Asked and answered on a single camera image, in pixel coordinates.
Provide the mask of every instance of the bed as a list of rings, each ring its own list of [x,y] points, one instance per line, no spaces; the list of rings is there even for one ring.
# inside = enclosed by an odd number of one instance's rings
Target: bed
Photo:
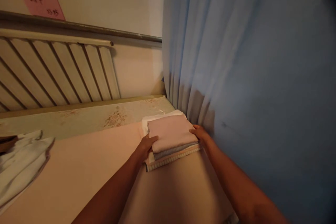
[[[0,135],[41,129],[56,137],[46,167],[0,223],[70,224],[136,148],[142,117],[173,110],[164,96],[150,96],[0,114]],[[120,223],[224,223],[232,213],[199,151],[149,173],[143,166]]]

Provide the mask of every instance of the white garment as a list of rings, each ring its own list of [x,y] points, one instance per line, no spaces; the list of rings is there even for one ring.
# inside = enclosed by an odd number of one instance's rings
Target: white garment
[[[147,117],[142,118],[141,127],[142,127],[142,130],[143,130],[143,135],[145,136],[145,135],[148,134],[148,122],[149,121],[153,121],[153,120],[160,119],[162,117],[167,117],[167,116],[177,116],[177,115],[179,116],[179,115],[182,115],[182,114],[183,114],[182,111],[174,110],[173,112],[170,112],[168,114],[151,115],[151,116],[147,116]]]
[[[42,131],[18,135],[8,153],[0,156],[0,214],[38,175],[55,138],[41,138]]]

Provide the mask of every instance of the pink towel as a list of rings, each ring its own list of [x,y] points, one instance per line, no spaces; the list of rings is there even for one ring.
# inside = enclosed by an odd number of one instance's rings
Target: pink towel
[[[152,145],[153,152],[158,153],[191,142],[197,142],[197,137],[189,132],[193,128],[193,125],[184,115],[172,115],[149,121],[149,137],[159,136],[159,140]]]

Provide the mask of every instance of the metal rail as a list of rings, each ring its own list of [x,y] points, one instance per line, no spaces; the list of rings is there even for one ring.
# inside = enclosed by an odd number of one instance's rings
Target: metal rail
[[[47,17],[40,17],[40,16],[31,16],[25,14],[19,14],[14,12],[7,12],[0,10],[0,20],[7,20],[7,21],[14,21],[20,23],[26,23],[31,25],[41,25],[46,27],[52,28],[63,28],[68,30],[76,30],[81,32],[90,32],[90,33],[97,33],[97,34],[105,34],[117,37],[125,37],[129,39],[138,39],[138,40],[145,40],[151,42],[158,42],[162,43],[161,37],[149,36],[140,33],[132,33],[128,31],[121,31],[121,30],[114,30],[99,26],[91,26],[86,24],[74,23],[74,22],[67,22],[58,19],[51,19]]]

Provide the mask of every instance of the curtain fold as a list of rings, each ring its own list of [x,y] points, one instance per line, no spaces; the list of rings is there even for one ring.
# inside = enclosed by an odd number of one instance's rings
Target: curtain fold
[[[164,0],[167,98],[292,222],[336,195],[332,0]]]

